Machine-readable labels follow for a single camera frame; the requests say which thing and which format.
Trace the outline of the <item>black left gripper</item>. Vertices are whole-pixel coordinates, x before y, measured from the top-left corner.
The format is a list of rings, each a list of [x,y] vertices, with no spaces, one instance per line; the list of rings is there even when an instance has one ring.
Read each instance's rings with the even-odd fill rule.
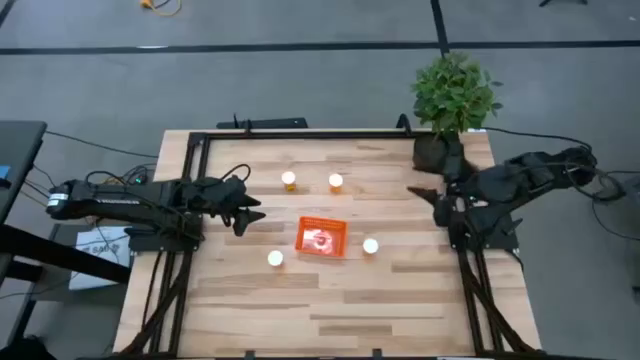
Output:
[[[186,183],[181,188],[180,200],[185,211],[220,216],[227,227],[232,226],[237,237],[242,237],[251,223],[266,217],[265,213],[247,209],[260,206],[261,202],[246,195],[246,186],[236,175]]]

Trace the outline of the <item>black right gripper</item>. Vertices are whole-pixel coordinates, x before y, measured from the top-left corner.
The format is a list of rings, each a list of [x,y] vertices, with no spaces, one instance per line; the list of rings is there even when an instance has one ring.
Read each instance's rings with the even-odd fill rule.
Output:
[[[433,205],[433,218],[437,226],[447,229],[481,228],[479,212],[474,210],[474,203],[480,195],[476,184],[447,184],[446,197],[440,197],[434,189],[409,186],[407,190]]]

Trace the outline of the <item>orange plastic basket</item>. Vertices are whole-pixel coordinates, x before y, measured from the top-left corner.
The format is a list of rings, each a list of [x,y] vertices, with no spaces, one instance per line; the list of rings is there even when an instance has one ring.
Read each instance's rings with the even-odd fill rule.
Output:
[[[345,255],[348,225],[345,221],[302,216],[295,249],[304,254],[341,258]]]

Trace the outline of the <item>black plant pot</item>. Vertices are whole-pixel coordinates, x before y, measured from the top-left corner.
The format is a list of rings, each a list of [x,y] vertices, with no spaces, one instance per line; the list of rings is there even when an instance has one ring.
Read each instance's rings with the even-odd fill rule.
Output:
[[[449,153],[449,142],[436,134],[417,137],[413,145],[413,169],[442,175]]]

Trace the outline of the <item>black bar device with antenna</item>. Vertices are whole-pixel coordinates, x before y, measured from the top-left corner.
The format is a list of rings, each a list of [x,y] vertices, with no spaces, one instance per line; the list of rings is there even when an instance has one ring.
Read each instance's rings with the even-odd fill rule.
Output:
[[[217,129],[298,129],[308,128],[308,123],[304,117],[294,118],[275,118],[275,119],[245,119],[239,120],[236,116],[233,116],[232,121],[218,122],[216,124]]]

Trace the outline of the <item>green leafy plant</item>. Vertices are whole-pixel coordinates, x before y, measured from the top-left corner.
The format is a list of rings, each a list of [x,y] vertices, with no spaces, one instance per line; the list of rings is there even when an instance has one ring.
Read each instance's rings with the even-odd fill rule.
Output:
[[[450,52],[416,71],[413,113],[437,135],[479,129],[503,108],[495,94],[502,85],[466,53]]]

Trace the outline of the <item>white printed paper sheet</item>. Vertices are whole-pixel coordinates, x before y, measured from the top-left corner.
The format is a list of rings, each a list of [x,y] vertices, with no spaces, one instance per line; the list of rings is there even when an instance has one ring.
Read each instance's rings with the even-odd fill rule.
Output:
[[[77,234],[75,248],[129,268],[131,266],[130,236],[125,229],[125,226],[100,226],[91,231],[80,232]],[[116,285],[116,282],[72,272],[69,289],[77,291],[112,285]]]

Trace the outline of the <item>black desk leg beam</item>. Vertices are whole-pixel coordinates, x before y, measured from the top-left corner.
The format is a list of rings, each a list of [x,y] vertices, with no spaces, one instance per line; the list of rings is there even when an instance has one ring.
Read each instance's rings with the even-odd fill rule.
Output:
[[[131,270],[95,255],[14,228],[0,226],[0,253],[17,255],[116,283],[127,283]]]

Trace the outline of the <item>black desk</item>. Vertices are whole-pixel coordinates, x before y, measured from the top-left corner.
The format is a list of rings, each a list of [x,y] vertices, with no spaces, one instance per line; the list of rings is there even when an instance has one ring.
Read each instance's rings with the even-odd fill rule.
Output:
[[[0,225],[33,166],[46,129],[43,121],[0,120],[0,165],[11,167],[8,179],[0,180]]]

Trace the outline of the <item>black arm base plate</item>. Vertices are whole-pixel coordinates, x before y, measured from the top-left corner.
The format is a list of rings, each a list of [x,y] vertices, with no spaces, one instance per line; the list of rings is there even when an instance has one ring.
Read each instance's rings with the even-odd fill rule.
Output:
[[[134,252],[196,250],[203,240],[201,234],[144,226],[127,227],[125,233],[129,236],[129,248]]]
[[[490,234],[481,234],[466,222],[450,224],[447,233],[451,247],[457,250],[475,252],[481,249],[515,250],[519,247],[514,233],[504,234],[496,229]]]

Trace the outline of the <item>black aluminium table frame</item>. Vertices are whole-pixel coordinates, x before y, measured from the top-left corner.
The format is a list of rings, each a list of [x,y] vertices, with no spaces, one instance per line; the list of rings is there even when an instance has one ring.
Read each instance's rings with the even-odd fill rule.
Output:
[[[412,167],[414,137],[391,130],[169,131],[156,176],[235,170],[266,217],[237,237],[204,223],[183,295],[150,351],[182,360],[240,357],[456,356],[510,346],[464,288],[432,206],[407,188],[441,189]],[[287,192],[281,175],[296,175]],[[329,176],[340,174],[340,193]],[[302,216],[345,221],[341,258],[295,249]],[[376,239],[375,255],[363,252]],[[268,254],[279,250],[283,264]]]

